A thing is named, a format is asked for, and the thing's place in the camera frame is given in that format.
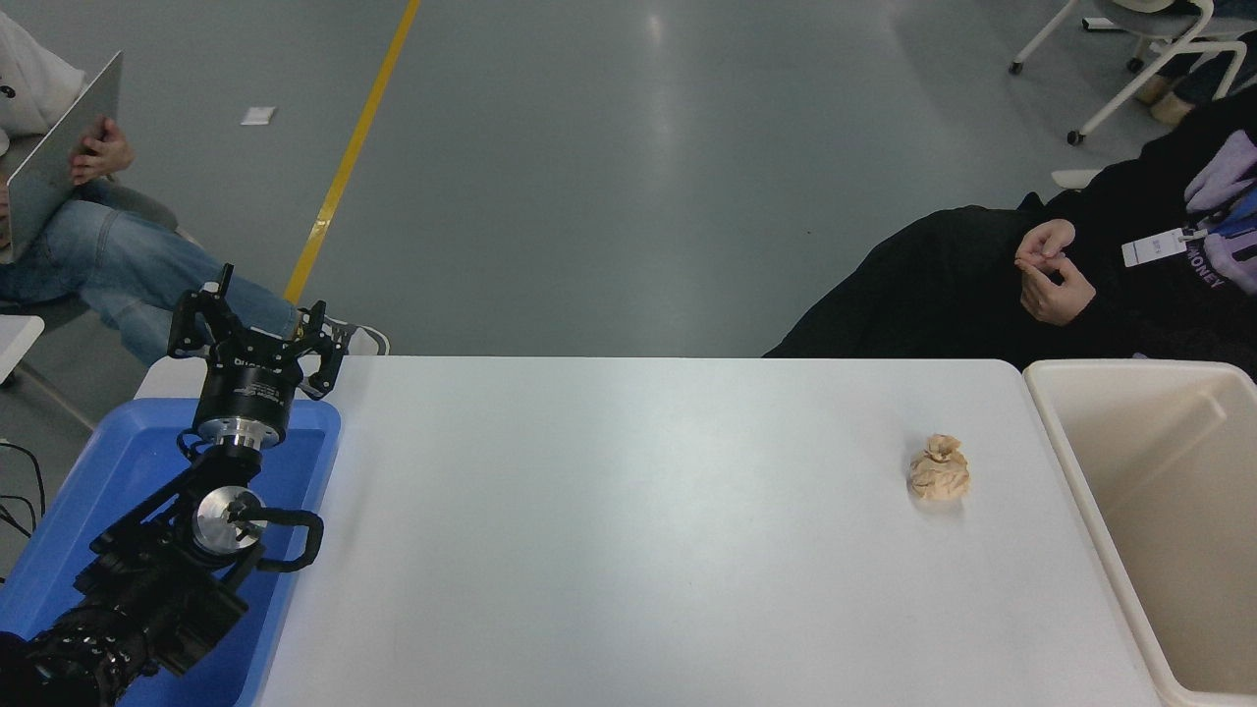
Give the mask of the person's hand holding laptop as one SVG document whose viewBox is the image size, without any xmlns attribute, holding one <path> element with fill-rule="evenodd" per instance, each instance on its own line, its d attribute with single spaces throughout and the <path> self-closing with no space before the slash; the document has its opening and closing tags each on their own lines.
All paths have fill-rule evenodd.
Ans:
<svg viewBox="0 0 1257 707">
<path fill-rule="evenodd" d="M 70 161 L 70 177 L 75 187 L 89 181 L 121 174 L 134 164 L 134 148 L 121 126 L 111 118 L 103 118 L 98 137 L 82 138 L 82 151 Z"/>
</svg>

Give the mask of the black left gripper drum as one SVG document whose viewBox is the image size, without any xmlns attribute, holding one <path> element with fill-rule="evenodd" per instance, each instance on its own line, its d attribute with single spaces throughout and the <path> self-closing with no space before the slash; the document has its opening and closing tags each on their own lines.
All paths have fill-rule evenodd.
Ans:
<svg viewBox="0 0 1257 707">
<path fill-rule="evenodd" d="M 194 421 L 246 419 L 287 425 L 304 374 L 292 342 L 264 332 L 235 332 L 207 350 Z"/>
</svg>

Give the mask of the person's hand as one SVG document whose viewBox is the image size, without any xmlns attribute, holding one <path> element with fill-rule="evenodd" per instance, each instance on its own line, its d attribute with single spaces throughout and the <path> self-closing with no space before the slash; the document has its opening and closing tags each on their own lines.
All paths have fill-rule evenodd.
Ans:
<svg viewBox="0 0 1257 707">
<path fill-rule="evenodd" d="M 1031 228 L 1014 250 L 1014 267 L 1023 273 L 1050 276 L 1066 260 L 1066 249 L 1072 245 L 1076 230 L 1065 219 L 1052 219 Z"/>
<path fill-rule="evenodd" d="M 1096 288 L 1068 258 L 1038 265 L 1028 260 L 1014 264 L 1019 269 L 1019 304 L 1038 322 L 1063 327 L 1097 296 Z"/>
</svg>

